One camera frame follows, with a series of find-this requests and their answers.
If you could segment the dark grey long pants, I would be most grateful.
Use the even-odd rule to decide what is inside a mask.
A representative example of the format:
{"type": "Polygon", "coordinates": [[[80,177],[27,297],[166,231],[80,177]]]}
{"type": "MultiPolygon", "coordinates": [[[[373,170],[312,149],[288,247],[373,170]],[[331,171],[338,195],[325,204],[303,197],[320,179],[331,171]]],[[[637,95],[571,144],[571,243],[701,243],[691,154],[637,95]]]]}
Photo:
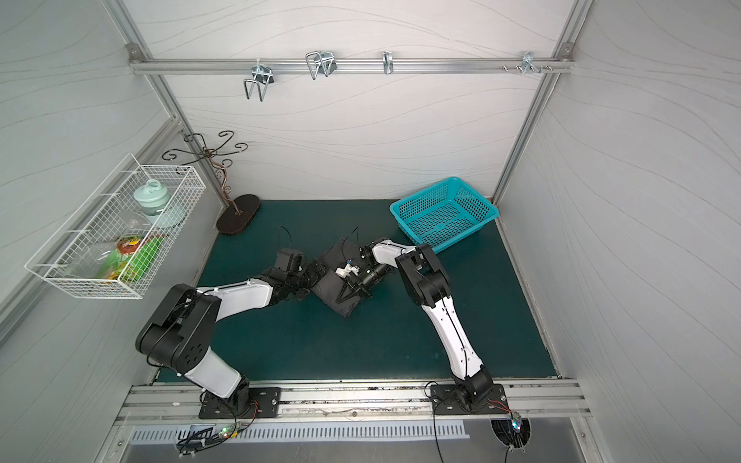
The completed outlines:
{"type": "Polygon", "coordinates": [[[343,303],[338,302],[338,295],[342,288],[343,281],[335,274],[335,269],[342,262],[340,247],[343,242],[347,243],[347,247],[353,245],[359,246],[355,243],[349,242],[346,238],[342,238],[329,250],[314,259],[310,263],[309,269],[320,276],[318,283],[311,289],[312,293],[314,293],[314,295],[316,295],[333,312],[343,316],[344,318],[348,318],[354,309],[366,298],[354,297],[353,299],[349,299],[343,303]]]}

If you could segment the teal plastic basket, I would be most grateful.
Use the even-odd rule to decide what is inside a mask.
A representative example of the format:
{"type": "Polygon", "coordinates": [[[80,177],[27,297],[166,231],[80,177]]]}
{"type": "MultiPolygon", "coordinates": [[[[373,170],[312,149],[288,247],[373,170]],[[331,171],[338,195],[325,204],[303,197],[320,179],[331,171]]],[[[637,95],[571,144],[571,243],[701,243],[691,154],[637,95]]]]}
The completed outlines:
{"type": "Polygon", "coordinates": [[[440,253],[500,216],[488,198],[459,177],[449,177],[390,206],[399,228],[416,245],[440,253]]]}

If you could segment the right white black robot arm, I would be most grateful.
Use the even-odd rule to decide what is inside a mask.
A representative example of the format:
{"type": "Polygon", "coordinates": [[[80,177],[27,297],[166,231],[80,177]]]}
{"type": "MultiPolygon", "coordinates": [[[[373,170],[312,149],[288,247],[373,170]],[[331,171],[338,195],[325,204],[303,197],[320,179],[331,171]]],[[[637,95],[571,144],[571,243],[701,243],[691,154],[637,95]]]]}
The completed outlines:
{"type": "Polygon", "coordinates": [[[346,258],[334,268],[343,281],[337,301],[370,296],[370,290],[393,269],[399,271],[407,294],[433,324],[450,362],[460,406],[471,410],[486,401],[493,390],[492,377],[465,333],[453,304],[449,275],[430,245],[401,245],[383,239],[360,248],[357,259],[346,258]]]}

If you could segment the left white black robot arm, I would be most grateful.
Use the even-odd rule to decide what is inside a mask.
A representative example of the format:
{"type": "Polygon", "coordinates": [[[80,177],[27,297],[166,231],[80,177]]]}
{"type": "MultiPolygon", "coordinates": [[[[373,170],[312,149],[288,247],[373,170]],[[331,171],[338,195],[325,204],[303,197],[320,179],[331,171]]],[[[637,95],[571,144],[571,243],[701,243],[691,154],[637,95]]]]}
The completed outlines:
{"type": "Polygon", "coordinates": [[[247,311],[274,306],[310,292],[303,273],[270,270],[266,275],[223,287],[173,286],[135,341],[146,359],[177,372],[207,392],[229,399],[248,383],[211,347],[216,324],[247,311]]]}

